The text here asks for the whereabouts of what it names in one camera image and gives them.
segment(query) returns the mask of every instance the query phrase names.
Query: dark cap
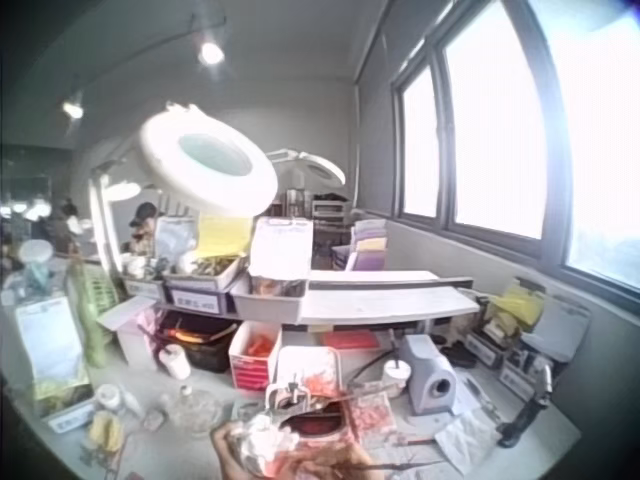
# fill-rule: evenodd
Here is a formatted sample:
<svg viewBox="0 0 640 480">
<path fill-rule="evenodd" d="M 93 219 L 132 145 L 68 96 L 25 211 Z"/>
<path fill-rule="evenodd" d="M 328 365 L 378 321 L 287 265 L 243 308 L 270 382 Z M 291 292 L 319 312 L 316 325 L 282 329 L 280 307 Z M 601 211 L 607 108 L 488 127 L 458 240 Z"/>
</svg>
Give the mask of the dark cap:
<svg viewBox="0 0 640 480">
<path fill-rule="evenodd" d="M 129 222 L 129 226 L 132 228 L 139 227 L 148 218 L 154 218 L 158 213 L 158 209 L 151 202 L 144 202 L 138 205 L 136 208 L 136 214 L 133 220 Z"/>
</svg>

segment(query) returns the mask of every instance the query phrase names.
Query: magnifying lamp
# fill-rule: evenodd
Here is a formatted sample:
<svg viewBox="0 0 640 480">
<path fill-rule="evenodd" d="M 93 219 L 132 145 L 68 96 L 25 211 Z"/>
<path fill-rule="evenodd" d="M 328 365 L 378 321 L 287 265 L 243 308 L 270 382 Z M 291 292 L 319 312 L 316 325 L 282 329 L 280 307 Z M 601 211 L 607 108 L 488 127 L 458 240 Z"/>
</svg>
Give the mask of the magnifying lamp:
<svg viewBox="0 0 640 480">
<path fill-rule="evenodd" d="M 193 105 L 169 104 L 92 171 L 89 199 L 98 253 L 103 267 L 114 274 L 122 265 L 108 172 L 129 159 L 163 194 L 208 215 L 254 217 L 277 193 L 274 167 L 257 145 Z"/>
<path fill-rule="evenodd" d="M 344 172 L 335 163 L 318 155 L 289 148 L 267 153 L 278 175 L 280 192 L 291 188 L 327 193 L 344 187 Z"/>
</svg>

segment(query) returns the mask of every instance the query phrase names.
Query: person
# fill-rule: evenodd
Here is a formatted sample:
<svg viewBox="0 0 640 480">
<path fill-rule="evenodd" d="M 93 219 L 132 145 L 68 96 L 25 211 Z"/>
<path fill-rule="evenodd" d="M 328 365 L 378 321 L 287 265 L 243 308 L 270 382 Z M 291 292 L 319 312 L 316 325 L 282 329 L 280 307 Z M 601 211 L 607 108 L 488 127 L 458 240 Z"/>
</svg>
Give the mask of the person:
<svg viewBox="0 0 640 480">
<path fill-rule="evenodd" d="M 238 463 L 229 445 L 228 437 L 236 425 L 227 423 L 211 434 L 213 448 L 220 460 L 223 480 L 258 480 Z M 318 480 L 384 480 L 380 470 L 366 470 L 373 461 L 364 449 L 356 444 L 329 445 L 320 450 L 295 452 L 278 474 L 278 480 L 317 478 Z"/>
<path fill-rule="evenodd" d="M 153 252 L 153 235 L 156 228 L 158 209 L 151 202 L 138 205 L 129 226 L 134 229 L 131 241 L 125 244 L 123 251 L 134 255 L 147 256 Z"/>
</svg>

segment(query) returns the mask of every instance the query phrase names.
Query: pink box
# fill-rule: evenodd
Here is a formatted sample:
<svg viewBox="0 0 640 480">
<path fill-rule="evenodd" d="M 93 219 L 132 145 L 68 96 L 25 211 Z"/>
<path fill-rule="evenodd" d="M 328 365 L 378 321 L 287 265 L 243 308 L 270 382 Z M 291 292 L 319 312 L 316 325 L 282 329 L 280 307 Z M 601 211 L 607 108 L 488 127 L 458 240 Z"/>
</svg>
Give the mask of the pink box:
<svg viewBox="0 0 640 480">
<path fill-rule="evenodd" d="M 268 357 L 253 357 L 245 352 L 255 335 L 265 335 L 273 342 Z M 236 388 L 263 391 L 272 382 L 278 362 L 278 352 L 282 346 L 282 328 L 260 322 L 244 322 L 238 328 L 229 346 L 231 374 Z"/>
</svg>

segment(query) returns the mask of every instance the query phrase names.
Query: white cup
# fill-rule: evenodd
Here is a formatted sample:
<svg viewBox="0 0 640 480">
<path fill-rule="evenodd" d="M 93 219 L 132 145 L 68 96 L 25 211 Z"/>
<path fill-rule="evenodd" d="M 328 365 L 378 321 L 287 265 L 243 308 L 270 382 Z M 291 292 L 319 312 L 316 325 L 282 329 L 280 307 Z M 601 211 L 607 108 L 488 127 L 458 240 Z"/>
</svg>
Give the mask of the white cup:
<svg viewBox="0 0 640 480">
<path fill-rule="evenodd" d="M 399 397 L 404 387 L 407 385 L 407 380 L 411 376 L 411 366 L 407 362 L 402 360 L 388 360 L 384 364 L 382 371 L 382 384 L 383 385 L 395 385 L 396 388 L 387 390 L 387 396 L 389 398 Z"/>
</svg>

